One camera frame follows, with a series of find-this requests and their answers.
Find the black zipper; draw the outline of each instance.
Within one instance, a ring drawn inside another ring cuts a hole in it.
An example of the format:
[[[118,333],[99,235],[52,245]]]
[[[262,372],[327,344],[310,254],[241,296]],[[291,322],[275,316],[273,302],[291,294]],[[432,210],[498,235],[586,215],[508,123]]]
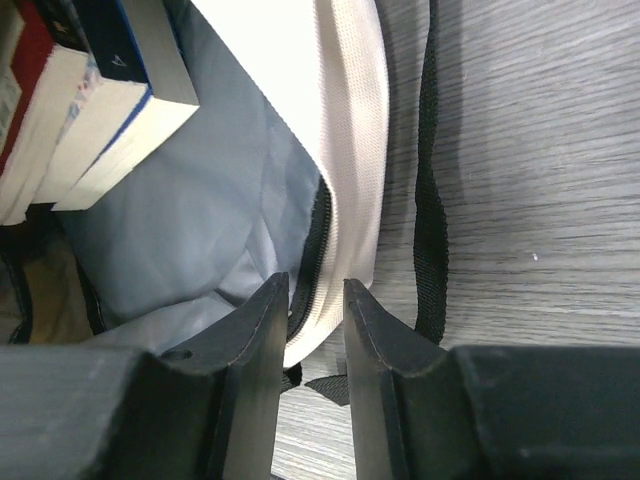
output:
[[[320,278],[322,262],[329,240],[331,226],[331,193],[324,179],[318,183],[318,192],[311,213],[311,227],[302,250],[296,291],[291,302],[287,341],[302,329],[313,305],[316,286]]]

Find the book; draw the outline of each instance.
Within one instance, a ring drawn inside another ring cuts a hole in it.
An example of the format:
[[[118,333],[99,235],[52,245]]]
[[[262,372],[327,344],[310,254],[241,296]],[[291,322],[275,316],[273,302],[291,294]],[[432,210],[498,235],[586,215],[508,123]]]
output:
[[[81,19],[81,12],[96,8],[93,0],[72,2]],[[101,8],[106,8],[104,5],[109,4],[120,11],[121,21],[129,30],[129,41],[144,69],[147,94],[115,136],[103,146],[104,149],[88,170],[62,200],[54,205],[54,210],[82,210],[91,207],[198,109],[198,98],[180,55],[163,1],[102,0],[99,3]]]
[[[91,55],[35,203],[62,200],[150,95],[117,3],[61,2]]]
[[[7,128],[2,130],[0,152],[3,225],[24,220],[88,58],[69,19],[53,0],[9,3],[10,17],[17,14],[24,26],[0,87],[0,120],[9,119],[3,123]]]

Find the wooden surface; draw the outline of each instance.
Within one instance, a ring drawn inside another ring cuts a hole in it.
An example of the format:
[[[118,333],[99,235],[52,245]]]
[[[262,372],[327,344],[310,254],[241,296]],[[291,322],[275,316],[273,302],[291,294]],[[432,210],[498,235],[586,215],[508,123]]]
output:
[[[372,291],[415,318],[417,93],[428,2],[379,0],[391,80]],[[434,168],[449,222],[443,345],[640,344],[640,3],[441,1]],[[338,330],[305,379],[343,368]],[[349,408],[281,401],[273,470],[355,478]]]

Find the floor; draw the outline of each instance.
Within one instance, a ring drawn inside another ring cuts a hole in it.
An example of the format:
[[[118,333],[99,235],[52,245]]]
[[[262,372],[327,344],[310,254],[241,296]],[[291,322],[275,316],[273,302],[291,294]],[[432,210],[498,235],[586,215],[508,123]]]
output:
[[[417,92],[428,2],[379,0],[391,80],[372,291],[415,318]],[[640,344],[640,3],[441,0],[433,159],[449,223],[443,345]],[[344,369],[338,330],[305,378]],[[274,473],[355,478],[349,408],[281,401]]]

